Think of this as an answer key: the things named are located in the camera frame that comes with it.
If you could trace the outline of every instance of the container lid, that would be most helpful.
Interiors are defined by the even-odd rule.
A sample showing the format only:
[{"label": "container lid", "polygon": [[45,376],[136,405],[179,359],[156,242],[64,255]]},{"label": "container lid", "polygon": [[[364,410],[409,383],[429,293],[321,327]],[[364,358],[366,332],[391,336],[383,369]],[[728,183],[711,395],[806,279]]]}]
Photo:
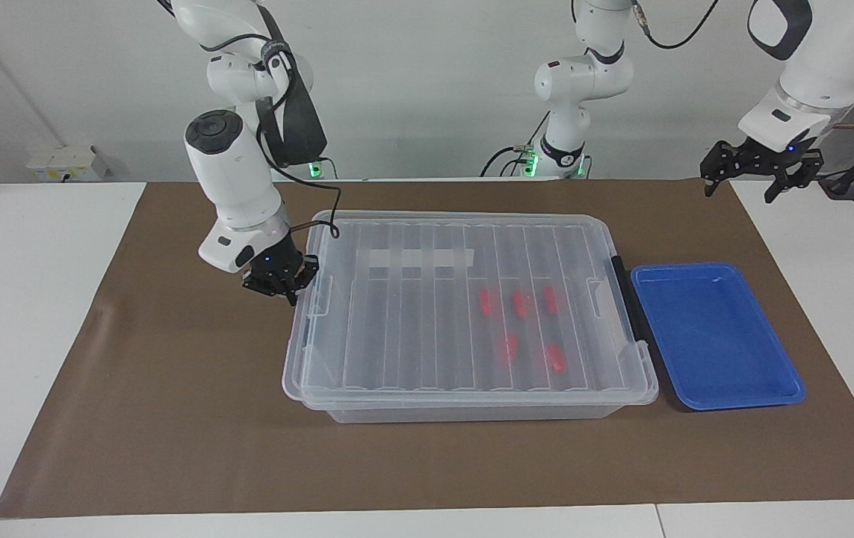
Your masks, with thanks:
[{"label": "container lid", "polygon": [[[327,218],[320,214],[317,218]],[[339,211],[311,229],[283,385],[314,409],[655,400],[603,222]]]},{"label": "container lid", "polygon": [[679,399],[696,411],[799,403],[805,386],[742,273],[648,265],[632,283]]}]

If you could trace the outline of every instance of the clear plastic container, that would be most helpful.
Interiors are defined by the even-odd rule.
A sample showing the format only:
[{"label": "clear plastic container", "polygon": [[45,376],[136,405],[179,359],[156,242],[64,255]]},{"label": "clear plastic container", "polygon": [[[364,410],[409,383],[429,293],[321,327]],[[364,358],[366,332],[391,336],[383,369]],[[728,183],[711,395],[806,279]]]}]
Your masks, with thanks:
[{"label": "clear plastic container", "polygon": [[[318,218],[328,218],[319,214]],[[584,215],[340,211],[284,391],[338,422],[603,418],[659,387]]]}]

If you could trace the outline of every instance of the black cable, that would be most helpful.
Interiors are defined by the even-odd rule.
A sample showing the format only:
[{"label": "black cable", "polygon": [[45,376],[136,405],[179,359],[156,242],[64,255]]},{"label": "black cable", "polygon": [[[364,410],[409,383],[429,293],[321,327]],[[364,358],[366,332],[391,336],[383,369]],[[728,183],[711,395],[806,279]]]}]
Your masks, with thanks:
[{"label": "black cable", "polygon": [[330,157],[321,157],[321,161],[327,161],[330,163],[331,168],[334,168],[334,179],[341,179],[341,174],[337,173],[337,163],[334,162]]},{"label": "black cable", "polygon": [[270,38],[266,37],[266,35],[240,34],[240,35],[235,35],[234,37],[231,38],[231,40],[227,40],[227,41],[221,43],[220,45],[215,45],[214,47],[205,47],[204,45],[201,45],[201,48],[208,51],[208,52],[217,52],[217,51],[220,51],[222,48],[225,48],[228,45],[233,45],[236,42],[243,41],[243,40],[263,40],[265,43],[270,42]]},{"label": "black cable", "polygon": [[[539,130],[543,129],[543,125],[544,125],[544,123],[546,123],[547,118],[549,118],[549,111],[547,111],[546,114],[543,114],[542,120],[539,120],[539,125],[536,126],[535,130],[533,130],[533,134],[530,135],[530,140],[526,140],[526,146],[530,146],[530,144],[533,143],[533,139],[535,139],[536,134],[539,133]],[[513,174],[516,173],[516,166],[518,166],[518,164],[513,164],[513,169],[510,170],[510,177],[513,177]]]},{"label": "black cable", "polygon": [[171,3],[168,0],[158,0],[158,4],[161,4],[161,7],[164,8],[171,16],[174,16],[174,9],[171,7]]},{"label": "black cable", "polygon": [[513,165],[513,170],[516,170],[516,166],[519,164],[526,164],[526,159],[513,159],[509,163],[503,164],[503,170],[499,170],[499,177],[504,177],[503,174],[506,173],[506,168],[508,168],[510,164]]},{"label": "black cable", "polygon": [[678,43],[673,43],[672,45],[665,45],[660,43],[659,41],[656,41],[656,38],[652,36],[652,32],[649,31],[649,22],[646,21],[646,15],[643,13],[643,7],[639,5],[639,0],[632,0],[632,5],[636,8],[636,19],[639,21],[639,26],[643,29],[643,34],[646,35],[646,39],[649,40],[649,43],[656,45],[656,47],[668,51],[672,49],[678,49],[679,47],[692,41],[693,37],[696,37],[696,34],[698,34],[700,30],[702,30],[702,26],[706,24],[707,20],[709,20],[709,17],[711,16],[711,14],[713,14],[713,10],[716,10],[716,6],[718,5],[718,3],[720,3],[720,0],[713,0],[713,3],[711,3],[709,9],[706,10],[706,14],[702,15],[702,20],[700,20],[699,24],[697,24],[696,27],[693,28],[692,33],[686,36],[685,40],[679,41]]},{"label": "black cable", "polygon": [[590,167],[587,168],[587,179],[590,179],[590,173],[593,171],[593,156],[587,155],[584,159],[590,160]]},{"label": "black cable", "polygon": [[284,93],[280,96],[280,99],[270,105],[270,109],[267,112],[273,112],[273,110],[276,110],[287,101],[288,96],[291,95],[291,88],[294,87],[294,83],[300,78],[300,71],[297,70],[297,61],[294,60],[294,55],[290,55],[290,59],[291,68],[287,71],[287,88],[284,89]]},{"label": "black cable", "polygon": [[483,167],[483,171],[481,171],[480,177],[486,176],[487,170],[489,170],[489,167],[491,167],[492,164],[494,164],[495,160],[498,159],[499,156],[503,155],[504,153],[509,153],[510,151],[515,151],[515,150],[513,149],[512,146],[506,146],[506,147],[504,147],[504,149],[501,149],[498,152],[492,154],[492,157],[489,157],[489,160],[487,161],[486,166]]},{"label": "black cable", "polygon": [[[314,226],[327,226],[330,228],[330,235],[332,238],[337,239],[341,236],[341,229],[334,224],[334,217],[337,214],[338,205],[341,205],[341,195],[344,193],[340,187],[335,185],[322,185],[320,183],[314,183],[313,181],[307,181],[306,179],[300,179],[300,177],[296,177],[290,173],[287,173],[286,170],[281,170],[276,163],[270,159],[270,156],[267,153],[267,150],[264,149],[263,136],[264,132],[260,125],[257,126],[257,146],[260,146],[260,151],[264,154],[264,159],[267,160],[267,166],[272,167],[274,171],[279,173],[280,175],[286,177],[287,179],[293,181],[294,183],[298,183],[303,185],[304,187],[310,188],[320,188],[324,191],[337,191],[337,197],[334,199],[334,206],[330,210],[330,220],[312,220],[310,222],[305,222],[304,224],[300,224],[291,228],[291,232],[299,232],[301,229],[313,228]],[[322,161],[328,161],[331,164],[334,164],[334,161],[329,159],[328,157],[322,157]],[[334,177],[338,177],[337,175],[337,164],[334,164]]]}]

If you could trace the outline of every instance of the white robotic arm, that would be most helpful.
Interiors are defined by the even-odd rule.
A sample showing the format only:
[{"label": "white robotic arm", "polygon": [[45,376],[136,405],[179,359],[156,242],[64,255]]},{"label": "white robotic arm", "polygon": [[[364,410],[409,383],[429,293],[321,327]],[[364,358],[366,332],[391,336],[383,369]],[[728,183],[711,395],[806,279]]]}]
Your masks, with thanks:
[{"label": "white robotic arm", "polygon": [[294,246],[257,137],[266,137],[280,167],[320,157],[327,138],[307,94],[309,81],[269,11],[253,0],[172,0],[171,10],[185,33],[216,52],[208,64],[211,89],[232,105],[252,108],[249,122],[233,110],[214,110],[185,132],[191,166],[217,210],[198,254],[222,271],[247,267],[245,287],[286,296],[293,306],[318,260]]},{"label": "white robotic arm", "polygon": [[744,173],[772,175],[772,202],[815,179],[824,160],[812,144],[854,106],[854,0],[754,0],[749,34],[785,71],[738,123],[745,142],[718,142],[700,173],[706,195]]},{"label": "white robotic arm", "polygon": [[631,85],[632,61],[622,40],[631,8],[629,0],[579,0],[576,34],[587,53],[536,71],[536,94],[550,105],[546,132],[536,141],[536,175],[577,173],[590,128],[581,103],[618,96]]}]

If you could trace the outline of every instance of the white table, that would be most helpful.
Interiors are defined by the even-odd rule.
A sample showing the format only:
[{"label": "white table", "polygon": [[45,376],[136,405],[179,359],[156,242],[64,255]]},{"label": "white table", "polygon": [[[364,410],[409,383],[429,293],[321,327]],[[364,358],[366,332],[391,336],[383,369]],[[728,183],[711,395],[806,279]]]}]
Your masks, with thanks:
[{"label": "white table", "polygon": [[[734,182],[854,395],[854,205]],[[0,494],[143,184],[0,185]],[[0,521],[0,536],[848,536],[854,501]]]}]

